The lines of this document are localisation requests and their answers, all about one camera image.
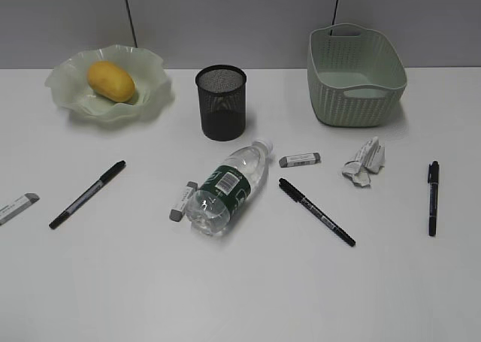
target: paper scrap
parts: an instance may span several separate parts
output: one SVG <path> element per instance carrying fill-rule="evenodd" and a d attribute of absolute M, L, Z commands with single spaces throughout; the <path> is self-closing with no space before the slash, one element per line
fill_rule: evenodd
<path fill-rule="evenodd" d="M 384 146 L 380 145 L 378 137 L 374 137 L 343 166 L 342 174 L 351 179 L 355 185 L 370 186 L 369 173 L 379 173 L 385 161 Z"/>

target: yellow fruit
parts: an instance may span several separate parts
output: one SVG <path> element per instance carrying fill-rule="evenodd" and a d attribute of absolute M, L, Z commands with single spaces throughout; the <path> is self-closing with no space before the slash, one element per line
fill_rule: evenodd
<path fill-rule="evenodd" d="M 112 62 L 94 62 L 87 72 L 92 89 L 117 103 L 128 101 L 135 92 L 135 84 L 129 73 Z"/>

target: wavy glass bowl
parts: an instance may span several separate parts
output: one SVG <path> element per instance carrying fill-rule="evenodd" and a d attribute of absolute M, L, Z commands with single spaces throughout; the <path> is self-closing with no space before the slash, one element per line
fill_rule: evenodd
<path fill-rule="evenodd" d="M 116 103 L 90 88 L 87 71 L 92 63 L 100 60 L 114 62 L 130 74 L 135 83 L 132 99 Z M 171 81 L 162 64 L 162 58 L 147 49 L 112 45 L 72 56 L 52 70 L 45 86 L 51 89 L 53 102 L 58 106 L 72 109 L 83 117 L 111 122 L 139 116 L 147 106 L 171 100 Z"/>

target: gray wall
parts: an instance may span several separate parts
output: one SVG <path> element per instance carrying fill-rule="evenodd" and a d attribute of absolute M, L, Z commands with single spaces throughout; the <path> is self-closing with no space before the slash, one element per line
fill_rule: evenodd
<path fill-rule="evenodd" d="M 340 0 L 337 22 L 383 32 L 408 66 L 481 65 L 481 0 Z"/>
<path fill-rule="evenodd" d="M 83 50 L 132 45 L 124 0 L 0 0 L 0 68 L 52 68 Z"/>
<path fill-rule="evenodd" d="M 336 0 L 129 0 L 139 47 L 169 68 L 223 62 L 305 68 L 309 32 Z M 133 45 L 124 0 L 0 0 L 0 68 L 52 68 L 111 44 Z M 406 66 L 481 65 L 479 0 L 340 0 L 337 22 L 384 32 Z"/>
<path fill-rule="evenodd" d="M 129 0 L 139 45 L 171 68 L 304 68 L 335 0 Z"/>

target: eraser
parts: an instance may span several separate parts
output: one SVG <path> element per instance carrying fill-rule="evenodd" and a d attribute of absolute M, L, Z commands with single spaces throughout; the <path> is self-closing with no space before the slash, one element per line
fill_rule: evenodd
<path fill-rule="evenodd" d="M 22 213 L 39 199 L 40 198 L 35 193 L 27 193 L 3 208 L 0 208 L 0 225 L 5 224 L 16 215 Z"/>
<path fill-rule="evenodd" d="M 299 167 L 301 165 L 312 165 L 319 163 L 321 156 L 319 153 L 299 154 L 297 156 L 284 156 L 280 159 L 281 168 Z"/>
<path fill-rule="evenodd" d="M 169 216 L 171 220 L 173 220 L 174 222 L 180 222 L 184 215 L 184 210 L 186 209 L 187 202 L 197 190 L 197 187 L 198 186 L 196 182 L 187 183 L 187 185 L 182 191 L 182 194 L 177 200 L 177 203 L 172 207 L 171 214 Z"/>

